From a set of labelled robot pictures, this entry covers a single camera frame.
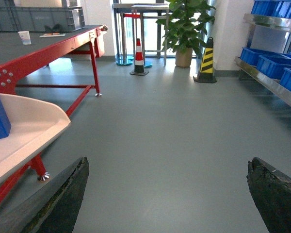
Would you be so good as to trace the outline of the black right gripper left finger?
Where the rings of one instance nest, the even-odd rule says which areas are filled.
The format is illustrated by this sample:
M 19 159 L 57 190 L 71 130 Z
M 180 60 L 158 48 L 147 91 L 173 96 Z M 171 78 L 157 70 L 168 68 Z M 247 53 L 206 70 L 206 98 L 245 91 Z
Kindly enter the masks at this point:
M 70 233 L 73 231 L 89 176 L 80 157 L 13 210 L 0 217 L 0 233 Z

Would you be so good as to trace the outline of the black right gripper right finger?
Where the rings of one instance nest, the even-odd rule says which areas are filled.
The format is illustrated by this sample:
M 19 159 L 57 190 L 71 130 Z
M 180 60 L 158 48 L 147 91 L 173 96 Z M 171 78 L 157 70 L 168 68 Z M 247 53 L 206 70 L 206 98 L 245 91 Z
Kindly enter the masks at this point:
M 270 233 L 291 233 L 291 177 L 258 157 L 248 162 L 247 183 Z

